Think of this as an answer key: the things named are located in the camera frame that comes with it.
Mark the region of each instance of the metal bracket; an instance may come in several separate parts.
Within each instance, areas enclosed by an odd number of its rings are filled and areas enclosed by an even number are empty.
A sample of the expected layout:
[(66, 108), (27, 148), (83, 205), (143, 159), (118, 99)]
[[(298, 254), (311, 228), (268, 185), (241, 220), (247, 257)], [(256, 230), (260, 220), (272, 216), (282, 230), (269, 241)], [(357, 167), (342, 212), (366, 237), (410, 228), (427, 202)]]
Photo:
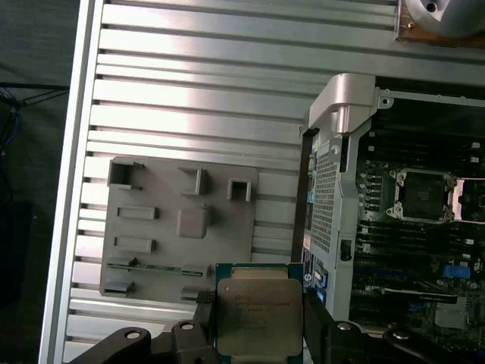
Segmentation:
[(332, 137), (351, 133), (377, 111), (379, 88), (376, 77), (337, 74), (310, 107), (308, 128), (319, 128)]

